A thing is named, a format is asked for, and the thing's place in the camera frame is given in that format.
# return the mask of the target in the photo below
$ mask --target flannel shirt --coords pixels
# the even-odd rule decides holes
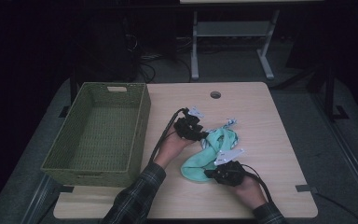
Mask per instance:
[[[153,199],[165,176],[164,169],[159,165],[148,164],[138,179],[118,194],[102,223],[146,223]]]
[[[255,218],[259,224],[284,224],[287,223],[274,203],[265,203],[254,210]]]
[[[117,195],[102,223],[146,223],[153,199],[165,176],[164,169],[159,165],[153,162],[148,164],[138,179]],[[260,224],[286,223],[285,218],[273,203],[257,207],[254,215]]]

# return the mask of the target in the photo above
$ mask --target table leg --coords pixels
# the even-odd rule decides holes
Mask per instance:
[[[269,61],[267,60],[267,50],[269,49],[269,42],[271,41],[272,35],[274,34],[275,24],[277,22],[279,16],[279,10],[275,10],[272,15],[272,19],[269,23],[267,34],[266,34],[266,42],[264,43],[263,48],[257,50],[258,58],[260,59],[261,65],[263,66],[264,73],[268,79],[274,79],[274,75],[272,73],[271,68],[269,67]]]
[[[198,80],[199,77],[199,60],[197,58],[197,11],[195,11],[193,21],[193,50],[191,52],[191,78]]]

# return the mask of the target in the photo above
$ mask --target wooden table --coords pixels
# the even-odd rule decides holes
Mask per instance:
[[[204,129],[219,128],[235,118],[232,127],[240,141],[235,148],[246,152],[236,160],[252,166],[266,182],[271,196],[285,217],[315,217],[318,213],[282,121],[264,83],[149,84],[152,102],[147,126],[143,167],[162,131],[179,108],[196,106],[204,115]],[[213,99],[212,91],[221,98]],[[196,183],[180,173],[187,158],[201,150],[188,147],[167,168],[167,177],[158,191],[149,218],[250,218],[252,212],[214,180]],[[54,209],[56,218],[101,218],[111,208],[121,189],[75,187],[62,192]]]

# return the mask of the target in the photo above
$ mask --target human hand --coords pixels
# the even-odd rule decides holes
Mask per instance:
[[[239,197],[245,206],[252,210],[267,202],[259,183],[249,176],[245,176],[240,185],[228,188]]]
[[[176,130],[172,125],[168,130],[164,141],[161,143],[161,146],[158,150],[158,155],[154,159],[154,163],[165,169],[168,164],[183,151],[185,147],[193,144],[194,142],[195,141],[193,140],[181,138],[176,133]]]

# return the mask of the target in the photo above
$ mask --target white metal stand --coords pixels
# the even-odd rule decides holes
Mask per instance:
[[[274,75],[269,67],[269,61],[266,55],[278,16],[279,10],[275,10],[270,21],[198,21],[197,11],[195,11],[193,21],[193,50],[191,52],[191,77],[195,80],[200,78],[197,58],[198,36],[264,36],[266,42],[261,49],[257,50],[257,55],[266,77],[273,79]]]

